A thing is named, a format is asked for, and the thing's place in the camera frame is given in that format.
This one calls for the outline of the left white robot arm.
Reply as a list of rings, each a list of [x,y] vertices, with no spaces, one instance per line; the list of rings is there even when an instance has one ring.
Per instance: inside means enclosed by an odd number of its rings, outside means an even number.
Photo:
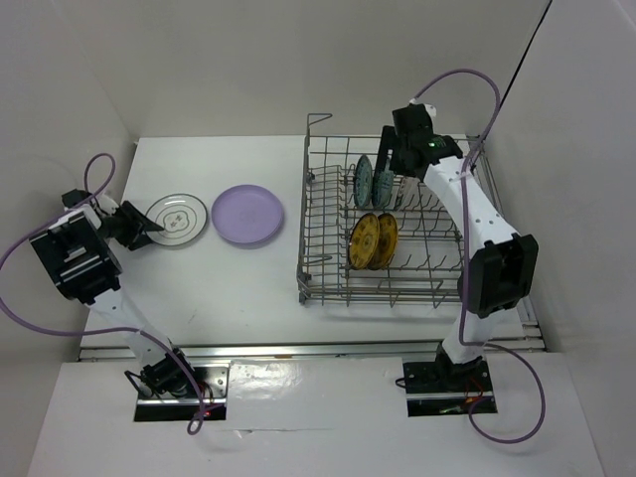
[[[102,208],[86,190],[62,195],[65,213],[30,245],[63,296],[98,313],[123,335],[140,365],[126,374],[138,392],[147,396],[184,398],[195,391],[196,372],[183,352],[159,332],[122,288],[122,268],[108,241],[129,250],[152,243],[151,235],[164,228],[131,203],[108,199]]]

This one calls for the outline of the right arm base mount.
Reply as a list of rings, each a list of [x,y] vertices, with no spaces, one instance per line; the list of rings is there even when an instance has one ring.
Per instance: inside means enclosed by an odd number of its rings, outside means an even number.
[[[395,385],[405,393],[409,417],[450,416],[473,412],[498,412],[488,364],[479,360],[474,369],[455,376],[442,375],[433,362],[405,362]]]

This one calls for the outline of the left yellow patterned plate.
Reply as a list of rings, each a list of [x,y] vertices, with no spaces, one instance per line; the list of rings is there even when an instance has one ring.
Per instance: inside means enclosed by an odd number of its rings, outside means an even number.
[[[352,269],[364,269],[373,258],[380,238],[379,218],[364,214],[355,224],[349,238],[348,261]]]

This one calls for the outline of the right yellow patterned plate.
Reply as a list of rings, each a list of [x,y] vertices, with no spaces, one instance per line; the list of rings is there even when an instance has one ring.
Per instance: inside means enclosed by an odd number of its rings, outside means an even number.
[[[389,213],[379,216],[380,235],[378,245],[370,268],[381,269],[386,267],[395,252],[398,242],[398,224],[396,218]]]

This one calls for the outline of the yellow patterned plate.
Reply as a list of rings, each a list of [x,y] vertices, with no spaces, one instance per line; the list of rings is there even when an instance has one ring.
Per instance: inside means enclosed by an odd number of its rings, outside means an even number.
[[[373,258],[380,238],[379,218],[364,214],[355,224],[349,238],[348,261],[352,269],[364,269]]]
[[[398,242],[398,224],[396,218],[389,213],[379,216],[380,235],[378,245],[370,268],[381,269],[386,267],[395,252]]]

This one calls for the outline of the white plate floral rim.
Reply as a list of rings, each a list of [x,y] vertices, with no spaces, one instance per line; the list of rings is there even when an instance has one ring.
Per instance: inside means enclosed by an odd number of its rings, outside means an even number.
[[[403,176],[400,178],[397,188],[394,210],[406,209],[413,200],[418,190],[419,179],[416,177]]]

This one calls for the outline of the blue patterned plate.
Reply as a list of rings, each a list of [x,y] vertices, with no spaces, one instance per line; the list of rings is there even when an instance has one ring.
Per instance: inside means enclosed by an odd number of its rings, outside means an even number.
[[[375,209],[385,209],[392,198],[395,174],[389,169],[374,171],[372,205]]]
[[[371,200],[373,177],[371,160],[363,154],[357,162],[353,184],[354,203],[359,209],[364,209]]]

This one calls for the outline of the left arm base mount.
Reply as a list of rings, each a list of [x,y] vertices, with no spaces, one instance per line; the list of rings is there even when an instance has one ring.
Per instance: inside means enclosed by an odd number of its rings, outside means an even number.
[[[169,393],[138,396],[133,414],[135,422],[187,422],[204,403],[204,421],[227,418],[230,365],[206,364],[194,368],[199,391],[189,386],[186,393],[174,397]]]

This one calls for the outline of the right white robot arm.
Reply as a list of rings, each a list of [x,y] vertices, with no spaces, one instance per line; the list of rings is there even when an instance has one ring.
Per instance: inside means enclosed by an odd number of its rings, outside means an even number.
[[[454,390],[477,370],[506,313],[529,294],[539,245],[501,216],[457,142],[434,132],[425,105],[410,103],[394,110],[392,117],[392,124],[382,130],[381,165],[422,182],[463,239],[457,280],[461,311],[436,350],[432,371],[439,386]]]

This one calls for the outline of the silver aluminium rail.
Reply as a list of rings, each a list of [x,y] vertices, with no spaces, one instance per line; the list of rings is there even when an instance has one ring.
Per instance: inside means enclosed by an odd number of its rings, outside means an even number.
[[[301,358],[359,358],[435,354],[438,341],[394,341],[287,345],[185,346],[180,349],[191,360],[257,360]]]

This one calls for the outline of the white plate with rings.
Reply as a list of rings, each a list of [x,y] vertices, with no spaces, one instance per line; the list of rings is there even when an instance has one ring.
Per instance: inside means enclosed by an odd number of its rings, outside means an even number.
[[[148,232],[149,238],[162,246],[184,246],[197,239],[205,230],[209,213],[206,205],[190,194],[173,194],[154,202],[146,217],[160,227]]]

